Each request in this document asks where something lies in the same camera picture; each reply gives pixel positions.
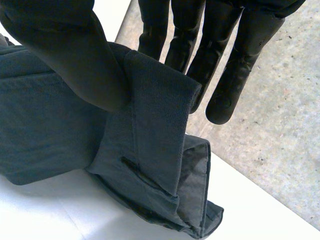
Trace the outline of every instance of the concrete floor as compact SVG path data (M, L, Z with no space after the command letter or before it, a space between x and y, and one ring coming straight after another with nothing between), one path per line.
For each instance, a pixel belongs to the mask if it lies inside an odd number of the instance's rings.
M187 133L208 139L216 155L318 230L319 9L318 0L308 0L287 17L255 64L231 120L214 125L204 111L231 52L235 29L211 86L198 111L190 115L187 126ZM138 0L132 0L116 42L138 49L142 27ZM173 31L170 13L162 63Z

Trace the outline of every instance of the gray fabric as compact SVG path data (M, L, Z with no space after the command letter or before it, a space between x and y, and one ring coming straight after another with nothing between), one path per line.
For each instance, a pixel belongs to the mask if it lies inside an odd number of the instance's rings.
M0 33L0 46L8 47L6 38Z
M200 86L127 47L110 47L132 102L109 114L77 97L21 46L0 46L0 174L24 185L86 169L144 220L211 234L223 208L207 201L208 141L185 135Z

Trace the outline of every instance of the white surface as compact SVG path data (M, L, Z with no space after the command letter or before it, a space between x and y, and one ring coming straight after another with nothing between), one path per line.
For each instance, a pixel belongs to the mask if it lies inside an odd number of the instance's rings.
M108 41L114 41L129 0L96 0ZM6 31L0 26L0 32ZM208 240L320 240L320 232L212 154L208 199L225 208ZM16 186L0 176L0 240L187 240L149 224L115 202L84 171Z

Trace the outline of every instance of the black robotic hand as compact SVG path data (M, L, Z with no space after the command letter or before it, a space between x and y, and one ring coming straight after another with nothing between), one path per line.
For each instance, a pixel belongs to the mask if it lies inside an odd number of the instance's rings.
M304 1L171 0L175 30L165 64L181 73L187 70L205 8L200 46L186 73L202 85L191 113L199 107L239 19L232 52L206 108L207 119L218 125L231 118L263 47ZM167 36L169 2L139 0L143 33L138 51L156 60Z
M130 101L129 83L93 6L94 0L1 0L0 21L76 95L113 112Z

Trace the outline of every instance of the gray concrete surface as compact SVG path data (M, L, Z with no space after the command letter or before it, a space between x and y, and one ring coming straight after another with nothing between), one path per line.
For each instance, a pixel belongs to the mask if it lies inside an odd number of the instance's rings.
M260 55L231 120L214 125L206 119L205 109L231 52L235 29L204 100L187 126L189 134L208 139L216 155L318 230L319 10L318 0L307 0L287 17ZM138 0L132 0L116 41L138 49L142 27ZM173 31L170 13L162 63Z

